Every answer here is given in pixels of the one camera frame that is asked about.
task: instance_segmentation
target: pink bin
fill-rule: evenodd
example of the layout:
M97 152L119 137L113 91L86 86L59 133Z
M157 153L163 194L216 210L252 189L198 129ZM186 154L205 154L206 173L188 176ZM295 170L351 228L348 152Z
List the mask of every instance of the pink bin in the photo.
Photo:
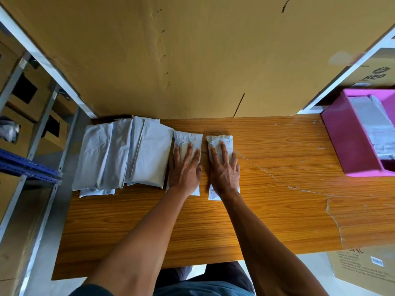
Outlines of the pink bin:
M322 119L333 147L348 176L395 176L395 160L378 159L373 145L348 97L375 95L395 125L395 90L344 89Z

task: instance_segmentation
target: left hand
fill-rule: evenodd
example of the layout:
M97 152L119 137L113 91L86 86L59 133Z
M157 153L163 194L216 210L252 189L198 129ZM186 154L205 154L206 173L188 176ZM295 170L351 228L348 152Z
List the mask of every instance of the left hand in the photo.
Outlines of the left hand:
M169 160L169 188L179 190L185 197L191 195L201 179L201 165L199 165L200 150L195 151L194 157L189 163L192 156L192 143L188 145L184 161L180 158L180 148L177 146L174 150L174 159Z

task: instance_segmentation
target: forearm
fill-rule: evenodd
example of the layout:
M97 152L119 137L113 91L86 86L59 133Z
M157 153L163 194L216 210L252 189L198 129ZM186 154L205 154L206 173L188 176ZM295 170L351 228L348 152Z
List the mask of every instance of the forearm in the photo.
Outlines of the forearm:
M182 192L170 188L85 283L99 284L115 295L152 295L185 199Z
M222 196L257 295L327 295L309 269L233 191Z

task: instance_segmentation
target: wooden table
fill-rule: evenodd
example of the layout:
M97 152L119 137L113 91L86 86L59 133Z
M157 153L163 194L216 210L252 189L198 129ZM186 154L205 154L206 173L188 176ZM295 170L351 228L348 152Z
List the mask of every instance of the wooden table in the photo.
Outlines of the wooden table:
M395 238L395 178L343 174L320 115L162 120L175 130L232 134L245 202L294 253L388 244ZM242 259L222 202L208 200L207 143L200 196L185 202L164 268ZM115 195L73 194L52 279L87 276L160 200L145 185Z

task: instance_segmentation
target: cardboard box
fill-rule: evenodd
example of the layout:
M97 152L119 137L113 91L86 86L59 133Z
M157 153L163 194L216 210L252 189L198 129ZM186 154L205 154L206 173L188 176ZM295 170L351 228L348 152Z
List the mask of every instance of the cardboard box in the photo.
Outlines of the cardboard box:
M0 91L4 89L17 62L18 57L0 42Z
M4 107L0 115L11 119L21 127L16 142L0 139L0 148L26 158L34 124L8 107Z
M66 147L68 124L55 112L51 111L36 155L45 155L62 151Z
M343 88L390 88L395 85L395 49L379 49L343 82Z
M0 27L0 41L13 52L17 58L21 58L25 53L23 45L9 32L3 25Z
M52 110L54 110L60 116L73 115L78 108L78 105L72 98L66 98L63 94L58 94L53 104Z
M40 228L50 188L23 191L0 244L1 295L12 296L21 283Z
M39 121L51 91L51 76L39 66L34 69L27 64L24 72L8 99L8 105L32 121Z
M0 222L19 183L19 177L0 172Z
M395 245L328 252L336 278L384 296L395 295Z

